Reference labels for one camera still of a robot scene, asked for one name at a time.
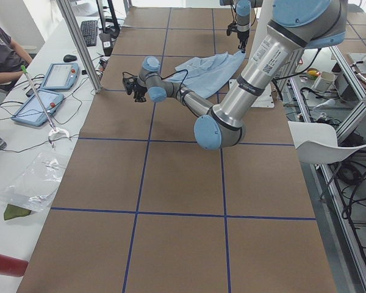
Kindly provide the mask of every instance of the dark green cloth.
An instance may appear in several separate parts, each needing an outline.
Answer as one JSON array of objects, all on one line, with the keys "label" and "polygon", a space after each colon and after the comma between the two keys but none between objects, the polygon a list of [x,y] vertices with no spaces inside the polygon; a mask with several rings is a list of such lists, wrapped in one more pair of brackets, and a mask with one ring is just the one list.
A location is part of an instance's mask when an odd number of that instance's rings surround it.
[{"label": "dark green cloth", "polygon": [[31,214],[31,211],[29,209],[24,209],[19,206],[13,206],[12,204],[8,204],[7,208],[4,211],[4,221],[17,217],[25,217],[29,214]]}]

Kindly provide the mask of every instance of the red cylinder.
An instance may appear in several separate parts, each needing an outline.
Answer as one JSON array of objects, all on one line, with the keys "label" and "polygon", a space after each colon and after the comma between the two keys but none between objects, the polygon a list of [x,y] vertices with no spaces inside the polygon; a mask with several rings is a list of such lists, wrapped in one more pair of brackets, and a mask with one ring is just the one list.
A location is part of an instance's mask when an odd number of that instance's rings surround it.
[{"label": "red cylinder", "polygon": [[22,259],[0,255],[0,275],[21,277],[24,275],[28,264],[28,261]]}]

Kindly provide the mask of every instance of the black keyboard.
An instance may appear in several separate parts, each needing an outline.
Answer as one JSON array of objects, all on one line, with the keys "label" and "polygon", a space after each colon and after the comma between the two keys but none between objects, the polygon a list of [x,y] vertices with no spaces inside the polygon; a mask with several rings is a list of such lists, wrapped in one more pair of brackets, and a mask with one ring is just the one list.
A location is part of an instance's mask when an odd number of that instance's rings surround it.
[{"label": "black keyboard", "polygon": [[84,37],[87,47],[96,46],[96,37],[98,36],[98,21],[85,20],[80,25],[81,34]]}]

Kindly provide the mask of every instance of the black mouse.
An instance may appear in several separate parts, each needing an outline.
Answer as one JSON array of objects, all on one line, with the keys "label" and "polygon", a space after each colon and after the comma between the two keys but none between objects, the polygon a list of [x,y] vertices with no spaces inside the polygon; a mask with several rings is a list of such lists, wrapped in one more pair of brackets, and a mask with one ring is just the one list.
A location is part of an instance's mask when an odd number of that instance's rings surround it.
[{"label": "black mouse", "polygon": [[76,61],[76,60],[77,60],[77,57],[75,55],[68,54],[63,57],[64,62],[72,62],[72,61]]}]

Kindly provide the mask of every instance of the blue tablet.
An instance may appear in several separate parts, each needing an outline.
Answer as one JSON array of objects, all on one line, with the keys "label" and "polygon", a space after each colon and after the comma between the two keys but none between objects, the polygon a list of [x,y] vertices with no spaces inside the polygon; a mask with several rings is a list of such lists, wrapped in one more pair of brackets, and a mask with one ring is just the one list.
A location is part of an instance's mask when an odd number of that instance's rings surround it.
[{"label": "blue tablet", "polygon": [[[53,114],[57,108],[61,105],[63,100],[63,94],[51,92],[49,90],[38,90],[39,97],[42,100],[45,109]],[[33,94],[28,98],[26,102],[16,111],[11,117],[13,121],[29,124],[32,126],[41,126],[48,119],[43,112],[43,109]]]},{"label": "blue tablet", "polygon": [[41,89],[69,90],[76,82],[79,72],[77,63],[52,63],[42,81]]}]

